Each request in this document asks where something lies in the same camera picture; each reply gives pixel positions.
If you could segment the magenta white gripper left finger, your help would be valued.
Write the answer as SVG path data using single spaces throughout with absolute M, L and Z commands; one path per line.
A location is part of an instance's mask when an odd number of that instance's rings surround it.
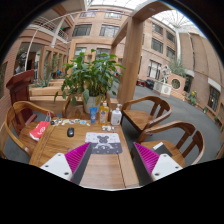
M 79 185 L 91 153 L 91 144 L 85 143 L 66 154 L 55 154 L 41 169 Z

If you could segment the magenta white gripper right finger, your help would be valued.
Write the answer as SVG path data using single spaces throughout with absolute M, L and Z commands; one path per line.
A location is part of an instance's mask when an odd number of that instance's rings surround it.
M 143 186 L 182 169 L 162 142 L 152 149 L 134 142 L 132 153 L 139 166 Z

